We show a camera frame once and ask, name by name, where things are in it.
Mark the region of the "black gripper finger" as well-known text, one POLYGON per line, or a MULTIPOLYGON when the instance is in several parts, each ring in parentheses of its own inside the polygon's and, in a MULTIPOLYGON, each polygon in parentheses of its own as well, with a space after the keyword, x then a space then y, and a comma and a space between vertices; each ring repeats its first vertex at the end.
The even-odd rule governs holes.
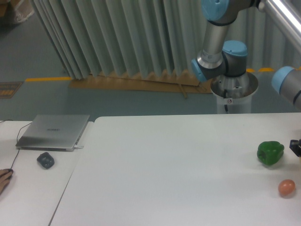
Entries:
POLYGON ((289 148, 294 152, 297 157, 301 157, 301 140, 291 140, 289 148))

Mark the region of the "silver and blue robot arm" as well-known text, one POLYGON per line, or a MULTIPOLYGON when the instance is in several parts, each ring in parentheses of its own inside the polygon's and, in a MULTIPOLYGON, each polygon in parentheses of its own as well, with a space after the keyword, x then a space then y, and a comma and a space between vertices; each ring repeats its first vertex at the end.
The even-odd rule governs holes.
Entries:
POLYGON ((247 47, 237 40, 226 40, 229 26, 240 11, 255 7, 268 14, 293 46, 301 48, 301 15, 287 0, 204 0, 207 20, 202 50, 191 61, 196 78, 210 81, 221 114, 250 113, 257 78, 247 72, 247 47))

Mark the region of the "person's hand on mouse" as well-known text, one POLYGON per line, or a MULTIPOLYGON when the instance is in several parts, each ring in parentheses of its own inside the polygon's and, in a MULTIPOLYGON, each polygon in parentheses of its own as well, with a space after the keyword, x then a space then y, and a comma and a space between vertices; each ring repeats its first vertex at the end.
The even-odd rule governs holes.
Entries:
POLYGON ((7 169, 0 170, 0 194, 2 194, 4 189, 8 186, 12 176, 11 172, 9 173, 7 169))

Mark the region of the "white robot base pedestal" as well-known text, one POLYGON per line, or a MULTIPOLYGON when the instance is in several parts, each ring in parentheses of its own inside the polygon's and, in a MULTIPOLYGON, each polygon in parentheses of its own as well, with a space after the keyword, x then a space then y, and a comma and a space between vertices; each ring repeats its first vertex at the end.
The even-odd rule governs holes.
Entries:
POLYGON ((210 88, 216 97, 218 114, 250 113, 258 80, 249 72, 233 78, 220 75, 212 79, 210 88))

